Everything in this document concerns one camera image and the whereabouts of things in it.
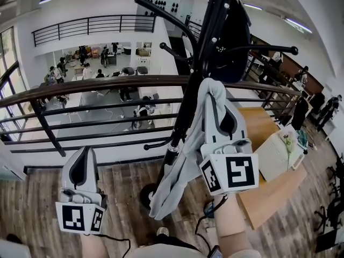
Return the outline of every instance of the black base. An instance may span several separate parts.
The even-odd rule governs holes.
[[[155,183],[150,183],[141,189],[140,202],[148,210],[151,210],[151,206],[150,206],[151,200],[149,199],[149,194],[151,192],[155,192],[156,189],[157,189],[157,186]]]

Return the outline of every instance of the wooden floor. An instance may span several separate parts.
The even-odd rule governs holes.
[[[275,213],[255,231],[247,228],[253,247],[262,257],[336,257],[334,247],[315,254],[317,225],[314,210],[328,205],[326,167],[335,164],[336,156],[325,136],[307,130],[318,150],[309,150],[304,159],[307,178],[285,207]],[[183,199],[170,217],[164,221],[151,219],[140,205],[139,192],[147,183],[156,180],[161,161],[126,164],[99,171],[99,187],[108,195],[102,233],[116,238],[130,238],[132,249],[152,243],[158,227],[164,225],[172,235],[195,245],[206,253],[206,246],[194,236],[203,205],[209,200],[202,179],[188,185]],[[30,247],[32,257],[81,257],[77,235],[62,233],[58,227],[55,201],[60,188],[60,170],[30,171],[23,183],[0,181],[0,238],[8,233],[19,236]],[[121,257],[127,243],[105,239],[110,257]]]

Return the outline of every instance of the gray floor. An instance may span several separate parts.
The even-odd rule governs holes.
[[[101,65],[100,59],[87,59],[87,62],[90,63],[92,72],[96,72],[98,69],[102,69],[104,75],[112,74],[116,70],[121,70],[124,67],[130,66],[130,55],[122,54],[117,57],[117,65],[110,65],[109,68],[104,69]],[[70,64],[66,64],[67,76],[65,81],[71,81],[74,76],[73,68]],[[130,93],[131,97],[134,100],[139,99],[139,93],[137,91]],[[105,105],[120,103],[120,97],[117,90],[108,92],[105,96],[99,95],[96,92],[84,92],[82,94],[82,102],[84,105]],[[56,110],[60,109],[61,105],[56,102],[55,99],[51,100],[46,105],[47,110]],[[93,121],[93,120],[109,120],[109,119],[120,119],[120,116],[124,117],[133,117],[133,111],[136,109],[136,106],[121,107],[121,108],[109,108],[101,110],[91,110],[89,112],[78,112],[70,115],[57,114],[53,116],[46,117],[48,123],[61,122],[61,124],[70,123],[70,120],[73,123],[80,121]],[[147,121],[142,123],[140,129],[153,128],[154,125],[149,125]],[[87,126],[87,127],[77,127],[69,129],[60,129],[58,132],[58,137],[69,137],[75,135],[86,135],[86,134],[96,134],[96,133],[109,133],[109,132],[119,132],[124,130],[131,130],[131,123],[121,123],[121,124],[108,124],[108,125],[97,125],[97,126]]]

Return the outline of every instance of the black cable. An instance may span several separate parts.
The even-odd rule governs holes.
[[[127,253],[129,252],[130,248],[131,248],[131,243],[130,243],[130,239],[117,239],[117,238],[114,238],[114,237],[110,237],[108,235],[104,235],[104,234],[95,234],[96,236],[98,237],[105,237],[105,238],[108,238],[108,239],[111,239],[111,240],[114,240],[114,241],[118,241],[118,242],[125,242],[125,241],[128,241],[129,242],[129,247],[128,247],[128,250],[125,252],[125,254],[122,256],[122,258],[125,257],[125,255],[127,255]]]
[[[201,237],[201,238],[204,240],[204,242],[205,242],[206,245],[208,246],[209,253],[210,253],[210,251],[211,251],[211,247],[210,247],[208,241],[204,238],[203,235],[197,233],[197,231],[198,231],[200,222],[201,222],[202,220],[204,220],[205,218],[207,218],[211,213],[214,213],[215,211],[217,211],[217,210],[227,201],[227,199],[228,199],[228,196],[227,196],[227,195],[226,195],[226,196],[223,196],[222,200],[218,203],[217,206],[214,207],[213,210],[209,211],[207,214],[204,214],[204,216],[202,216],[202,217],[200,217],[200,218],[198,219],[198,222],[197,222],[197,225],[196,225],[196,228],[195,228],[195,234],[196,234],[197,236]]]

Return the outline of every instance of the phone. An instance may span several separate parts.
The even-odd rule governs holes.
[[[223,258],[220,247],[217,245],[214,246],[213,249],[210,251],[208,258]]]

